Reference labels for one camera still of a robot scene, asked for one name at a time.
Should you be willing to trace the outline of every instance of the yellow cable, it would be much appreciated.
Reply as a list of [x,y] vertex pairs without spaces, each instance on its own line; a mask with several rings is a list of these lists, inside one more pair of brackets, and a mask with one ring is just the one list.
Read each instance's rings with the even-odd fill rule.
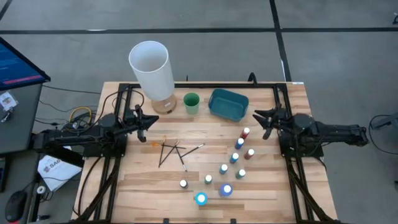
[[89,121],[89,123],[90,123],[93,114],[92,114],[92,112],[91,112],[91,109],[88,108],[88,107],[85,107],[85,106],[80,106],[80,107],[78,107],[78,108],[76,108],[76,109],[74,109],[74,110],[72,111],[72,113],[70,114],[70,117],[69,117],[69,123],[72,122],[73,115],[74,115],[74,114],[76,113],[76,111],[78,111],[78,110],[88,110],[88,112],[90,113],[90,121]]

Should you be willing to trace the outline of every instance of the blue screen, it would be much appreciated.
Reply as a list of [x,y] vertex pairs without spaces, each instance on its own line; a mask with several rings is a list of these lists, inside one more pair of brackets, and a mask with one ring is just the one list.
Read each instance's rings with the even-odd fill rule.
[[34,68],[0,44],[0,87],[44,80]]

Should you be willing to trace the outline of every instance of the gray floor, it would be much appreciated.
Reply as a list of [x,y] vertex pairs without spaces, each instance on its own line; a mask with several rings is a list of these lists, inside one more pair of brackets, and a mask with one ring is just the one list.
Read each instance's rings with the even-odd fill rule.
[[[6,2],[0,0],[0,6]],[[277,0],[281,27],[392,27],[396,0]],[[268,1],[210,0],[13,0],[0,30],[272,27]],[[277,41],[261,34],[4,35],[45,70],[49,85],[101,91],[105,81],[135,80],[127,55],[143,40],[170,51],[175,80],[282,81]],[[367,126],[377,114],[398,111],[397,32],[283,34],[293,81],[305,82],[313,115],[325,123]],[[42,101],[60,109],[97,105],[97,95],[42,90]],[[41,118],[68,114],[40,105]],[[36,131],[50,128],[35,124]],[[373,132],[386,150],[398,152],[390,127]],[[396,223],[398,156],[331,144],[325,162],[339,219],[348,223]],[[62,187],[41,213],[68,220],[78,183]]]

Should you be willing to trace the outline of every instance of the wooden tabletop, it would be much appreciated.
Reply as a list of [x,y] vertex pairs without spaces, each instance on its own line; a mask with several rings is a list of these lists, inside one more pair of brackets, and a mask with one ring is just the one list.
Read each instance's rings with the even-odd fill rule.
[[[119,82],[104,84],[99,110],[105,97],[117,91],[118,85]],[[287,83],[287,86],[293,114],[310,114],[304,85]],[[229,223],[232,218],[236,218],[238,223],[295,222],[286,164],[280,155],[277,133],[273,131],[268,140],[262,140],[264,130],[252,117],[254,110],[269,110],[275,106],[272,90],[228,90],[249,98],[246,116],[238,123],[210,114],[208,101],[213,89],[176,88],[175,96],[178,103],[175,111],[159,115],[159,120],[145,132],[147,142],[141,143],[136,133],[129,135],[126,155],[121,161],[112,222],[162,223],[164,218],[169,218],[172,223]],[[200,96],[197,115],[188,115],[185,112],[182,98],[188,92],[195,92]],[[115,97],[116,95],[107,100],[104,114],[113,112],[111,102]],[[133,94],[131,106],[139,103],[141,97]],[[147,98],[142,109],[145,114],[156,114]],[[238,151],[234,144],[245,127],[249,127],[251,132],[242,149]],[[187,148],[180,150],[182,154],[202,143],[206,144],[183,158],[188,172],[184,172],[175,150],[158,168],[161,147],[154,147],[151,143],[162,142],[164,135],[167,136],[166,143],[170,145],[177,139],[180,140],[179,146]],[[250,160],[245,160],[243,155],[250,148],[256,153]],[[170,150],[171,148],[165,147],[164,156]],[[239,160],[230,164],[229,157],[234,152],[239,154]],[[95,160],[96,158],[90,158],[85,162],[82,180]],[[337,218],[325,168],[312,158],[304,158],[303,163],[310,193],[326,214]],[[218,172],[222,164],[229,167],[225,175]],[[102,169],[103,159],[89,176],[82,208],[88,206],[96,195]],[[235,178],[235,172],[239,169],[245,169],[246,176],[238,180]],[[213,176],[213,183],[210,185],[205,185],[203,181],[207,174]],[[179,186],[182,179],[188,181],[189,188],[186,190]],[[218,189],[223,183],[233,186],[230,197],[221,198],[218,195]],[[195,203],[195,195],[198,192],[208,195],[207,205],[199,207]],[[305,218],[303,198],[299,195],[302,215]],[[102,218],[106,213],[107,195],[105,198]]]

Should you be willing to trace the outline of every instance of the green cup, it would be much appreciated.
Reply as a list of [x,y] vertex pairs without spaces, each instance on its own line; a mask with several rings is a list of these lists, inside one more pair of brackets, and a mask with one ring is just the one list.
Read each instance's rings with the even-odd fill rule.
[[200,98],[196,93],[187,93],[184,96],[184,104],[188,114],[197,114]]

